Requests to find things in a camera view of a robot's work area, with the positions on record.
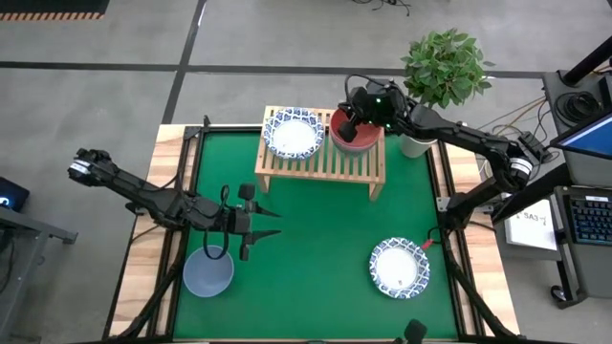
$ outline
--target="light blue bowl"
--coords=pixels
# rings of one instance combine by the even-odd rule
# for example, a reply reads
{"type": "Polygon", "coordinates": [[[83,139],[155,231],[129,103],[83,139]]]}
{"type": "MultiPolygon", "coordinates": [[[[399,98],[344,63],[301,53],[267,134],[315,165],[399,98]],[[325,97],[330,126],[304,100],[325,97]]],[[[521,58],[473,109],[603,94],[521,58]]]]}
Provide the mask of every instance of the light blue bowl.
{"type": "MultiPolygon", "coordinates": [[[[208,245],[210,256],[216,257],[222,249],[208,245]]],[[[230,254],[221,259],[207,257],[203,248],[191,253],[183,268],[183,281],[192,294],[199,297],[216,296],[225,290],[233,277],[233,260],[230,254]]]]}

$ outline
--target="red bowl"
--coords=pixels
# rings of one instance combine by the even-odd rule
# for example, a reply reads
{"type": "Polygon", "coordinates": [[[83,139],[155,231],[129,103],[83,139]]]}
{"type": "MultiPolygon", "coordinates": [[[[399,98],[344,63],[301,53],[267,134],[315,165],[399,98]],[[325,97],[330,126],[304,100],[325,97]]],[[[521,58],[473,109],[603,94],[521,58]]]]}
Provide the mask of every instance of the red bowl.
{"type": "Polygon", "coordinates": [[[357,135],[355,139],[352,142],[343,140],[339,135],[338,129],[347,120],[348,116],[340,109],[337,109],[330,119],[329,135],[332,137],[334,145],[339,150],[345,153],[359,154],[369,150],[376,144],[383,129],[381,127],[376,127],[374,124],[358,125],[356,127],[357,135]]]}

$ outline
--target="monitor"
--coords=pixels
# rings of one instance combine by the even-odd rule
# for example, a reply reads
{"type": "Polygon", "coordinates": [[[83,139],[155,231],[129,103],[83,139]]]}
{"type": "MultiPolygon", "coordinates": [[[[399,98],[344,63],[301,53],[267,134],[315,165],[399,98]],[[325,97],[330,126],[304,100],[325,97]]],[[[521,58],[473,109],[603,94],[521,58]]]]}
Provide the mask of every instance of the monitor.
{"type": "Polygon", "coordinates": [[[559,135],[551,147],[612,160],[612,110],[559,135]]]}
{"type": "Polygon", "coordinates": [[[0,177],[0,206],[19,212],[28,196],[30,196],[30,191],[0,177]]]}

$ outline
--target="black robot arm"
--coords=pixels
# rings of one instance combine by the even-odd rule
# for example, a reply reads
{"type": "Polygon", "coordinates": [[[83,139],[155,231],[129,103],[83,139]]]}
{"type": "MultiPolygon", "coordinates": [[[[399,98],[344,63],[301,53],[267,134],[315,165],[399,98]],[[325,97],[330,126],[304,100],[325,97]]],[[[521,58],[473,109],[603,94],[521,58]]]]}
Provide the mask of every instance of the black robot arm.
{"type": "MultiPolygon", "coordinates": [[[[279,232],[278,230],[251,232],[251,213],[277,216],[252,200],[254,197],[252,184],[240,186],[238,196],[245,200],[244,206],[225,204],[229,191],[226,186],[221,192],[222,203],[218,204],[200,195],[187,195],[179,186],[158,187],[118,168],[107,152],[82,148],[76,152],[76,157],[68,168],[68,174],[78,183],[87,186],[104,186],[115,191],[130,200],[126,205],[127,209],[136,214],[139,208],[144,208],[156,224],[167,229],[180,230],[185,226],[192,226],[206,234],[224,232],[226,235],[240,235],[241,260],[249,259],[249,245],[254,245],[257,240],[279,232]]],[[[180,185],[180,178],[175,177],[173,181],[177,179],[180,185]]],[[[224,243],[223,253],[219,257],[210,258],[221,258],[228,249],[227,245],[228,238],[224,243]]]]}
{"type": "Polygon", "coordinates": [[[349,118],[339,128],[343,140],[353,140],[357,125],[373,123],[393,134],[456,145],[482,155],[491,164],[492,177],[472,191],[456,193],[449,199],[441,224],[445,230],[465,228],[476,207],[502,192],[514,193],[525,187],[533,166],[518,143],[469,128],[463,122],[443,119],[406,97],[393,80],[365,78],[366,87],[354,88],[350,93],[346,90],[347,101],[339,105],[349,118]]]}

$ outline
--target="computer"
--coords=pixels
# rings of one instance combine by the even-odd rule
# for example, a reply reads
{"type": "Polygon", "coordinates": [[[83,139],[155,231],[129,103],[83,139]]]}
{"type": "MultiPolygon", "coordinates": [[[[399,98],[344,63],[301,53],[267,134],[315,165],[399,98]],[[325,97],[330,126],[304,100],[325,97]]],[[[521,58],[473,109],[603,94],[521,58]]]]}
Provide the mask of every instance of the computer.
{"type": "Polygon", "coordinates": [[[612,160],[612,109],[559,135],[551,147],[612,160]]]}
{"type": "MultiPolygon", "coordinates": [[[[612,111],[579,123],[551,146],[612,160],[612,111]]],[[[554,194],[576,274],[583,282],[580,287],[589,296],[612,297],[612,274],[607,273],[612,263],[612,189],[558,186],[554,194]]]]}

